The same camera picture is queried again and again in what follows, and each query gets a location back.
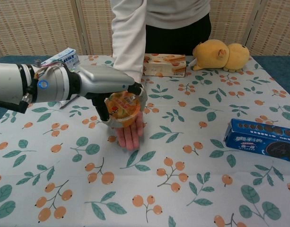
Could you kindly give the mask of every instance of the wicker wall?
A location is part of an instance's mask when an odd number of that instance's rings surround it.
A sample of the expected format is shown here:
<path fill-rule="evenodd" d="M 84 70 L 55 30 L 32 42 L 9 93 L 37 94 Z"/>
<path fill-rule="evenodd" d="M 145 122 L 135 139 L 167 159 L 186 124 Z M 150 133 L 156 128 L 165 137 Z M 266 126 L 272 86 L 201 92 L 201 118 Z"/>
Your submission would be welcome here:
<path fill-rule="evenodd" d="M 69 0 L 0 0 L 2 55 L 82 54 Z"/>
<path fill-rule="evenodd" d="M 247 46 L 252 55 L 290 55 L 290 0 L 267 1 Z"/>
<path fill-rule="evenodd" d="M 68 46 L 110 55 L 109 1 L 0 0 L 0 56 L 55 54 Z M 210 38 L 247 44 L 252 55 L 290 55 L 290 0 L 211 0 L 210 18 Z"/>

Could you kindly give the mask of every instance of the blue cookie box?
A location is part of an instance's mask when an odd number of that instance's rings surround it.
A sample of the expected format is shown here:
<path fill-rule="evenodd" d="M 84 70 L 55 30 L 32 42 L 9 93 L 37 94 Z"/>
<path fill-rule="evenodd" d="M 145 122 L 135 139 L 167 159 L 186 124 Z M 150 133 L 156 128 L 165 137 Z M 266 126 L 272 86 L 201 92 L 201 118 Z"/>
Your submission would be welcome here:
<path fill-rule="evenodd" d="M 290 161 L 290 129 L 232 119 L 225 139 L 229 148 Z"/>

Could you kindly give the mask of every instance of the stuffed animal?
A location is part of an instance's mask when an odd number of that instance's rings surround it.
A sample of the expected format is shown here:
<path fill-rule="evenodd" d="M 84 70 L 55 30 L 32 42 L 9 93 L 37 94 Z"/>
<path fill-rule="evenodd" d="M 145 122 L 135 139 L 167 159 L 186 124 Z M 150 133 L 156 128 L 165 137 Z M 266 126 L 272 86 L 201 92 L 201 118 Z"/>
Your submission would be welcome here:
<path fill-rule="evenodd" d="M 223 68 L 229 72 L 240 72 L 249 59 L 249 50 L 241 44 L 226 46 L 222 41 L 209 39 L 193 49 L 197 63 L 193 70 Z"/>

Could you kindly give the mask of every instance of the human hand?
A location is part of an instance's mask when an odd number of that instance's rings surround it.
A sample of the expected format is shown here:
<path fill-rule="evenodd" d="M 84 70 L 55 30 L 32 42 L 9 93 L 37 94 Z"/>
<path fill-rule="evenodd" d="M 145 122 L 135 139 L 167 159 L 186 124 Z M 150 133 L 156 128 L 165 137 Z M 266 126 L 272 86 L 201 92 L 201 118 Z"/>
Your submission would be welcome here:
<path fill-rule="evenodd" d="M 140 146 L 139 137 L 143 135 L 143 112 L 139 112 L 130 126 L 115 129 L 118 142 L 122 148 L 137 149 Z"/>

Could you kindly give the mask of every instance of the robotic hand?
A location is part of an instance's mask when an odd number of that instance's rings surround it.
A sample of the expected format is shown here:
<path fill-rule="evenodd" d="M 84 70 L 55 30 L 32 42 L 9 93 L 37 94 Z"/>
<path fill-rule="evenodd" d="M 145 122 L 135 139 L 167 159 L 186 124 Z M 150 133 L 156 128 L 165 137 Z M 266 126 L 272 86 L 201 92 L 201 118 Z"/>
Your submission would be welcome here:
<path fill-rule="evenodd" d="M 144 87 L 110 66 L 78 66 L 71 72 L 60 61 L 44 66 L 40 61 L 35 65 L 0 63 L 0 107 L 23 114 L 29 103 L 69 100 L 78 94 L 92 100 L 105 124 L 119 128 L 109 117 L 105 99 L 126 90 L 140 97 L 142 111 L 147 101 Z"/>

